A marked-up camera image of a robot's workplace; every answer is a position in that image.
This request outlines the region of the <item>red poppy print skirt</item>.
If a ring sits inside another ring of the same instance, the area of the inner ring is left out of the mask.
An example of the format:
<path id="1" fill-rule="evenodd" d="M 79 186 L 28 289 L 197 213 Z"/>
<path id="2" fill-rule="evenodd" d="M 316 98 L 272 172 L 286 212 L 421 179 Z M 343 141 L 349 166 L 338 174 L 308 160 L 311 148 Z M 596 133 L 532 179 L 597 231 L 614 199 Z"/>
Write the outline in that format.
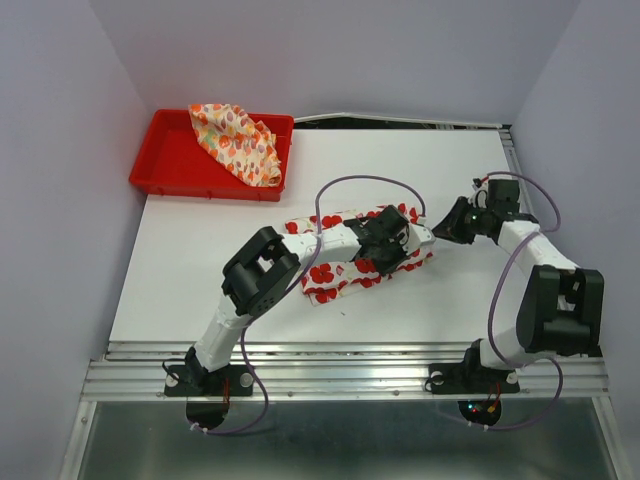
<path id="1" fill-rule="evenodd" d="M 364 219 L 365 217 L 377 217 L 387 205 L 378 205 L 372 210 L 346 210 L 323 214 L 323 231 L 326 227 L 334 227 L 346 220 Z M 399 203 L 395 205 L 405 215 L 411 224 L 417 224 L 421 219 L 421 208 L 416 205 Z M 284 233 L 301 234 L 315 232 L 315 215 L 289 219 L 284 223 Z M 433 256 L 431 247 L 421 247 L 404 260 L 391 274 L 380 274 L 371 261 L 355 260 L 352 262 L 330 262 L 314 265 L 301 280 L 302 293 L 307 296 L 313 306 L 329 303 L 340 297 L 358 293 L 370 289 L 394 276 L 404 275 L 419 269 L 428 263 Z"/>

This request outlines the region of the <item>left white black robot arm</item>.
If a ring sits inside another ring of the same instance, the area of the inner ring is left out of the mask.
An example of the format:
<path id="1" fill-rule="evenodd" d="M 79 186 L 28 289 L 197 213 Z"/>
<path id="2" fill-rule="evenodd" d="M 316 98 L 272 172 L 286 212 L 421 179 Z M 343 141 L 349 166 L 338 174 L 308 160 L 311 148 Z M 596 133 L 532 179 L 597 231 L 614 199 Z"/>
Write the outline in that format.
<path id="1" fill-rule="evenodd" d="M 386 275 L 433 240 L 429 228 L 410 222 L 392 205 L 375 217 L 320 226 L 316 233 L 280 234 L 271 226 L 261 228 L 224 266 L 217 310 L 188 350 L 186 372 L 180 377 L 199 393 L 215 392 L 242 330 L 281 301 L 294 277 L 313 265 L 365 260 Z"/>

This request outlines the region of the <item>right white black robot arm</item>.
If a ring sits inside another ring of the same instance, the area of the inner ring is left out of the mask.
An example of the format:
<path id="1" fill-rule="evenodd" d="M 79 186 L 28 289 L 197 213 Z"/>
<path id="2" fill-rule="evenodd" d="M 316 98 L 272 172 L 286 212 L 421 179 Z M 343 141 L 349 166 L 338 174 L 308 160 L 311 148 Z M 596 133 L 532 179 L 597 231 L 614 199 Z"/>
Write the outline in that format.
<path id="1" fill-rule="evenodd" d="M 474 193 L 460 197 L 435 227 L 437 238 L 469 245 L 483 236 L 509 256 L 527 280 L 515 323 L 497 333 L 500 291 L 490 300 L 487 334 L 474 341 L 458 363 L 432 363 L 424 383 L 435 395 L 514 394 L 518 370 L 558 356 L 599 350 L 605 280 L 567 258 L 547 229 L 520 206 L 521 175 L 491 172 L 474 179 Z"/>

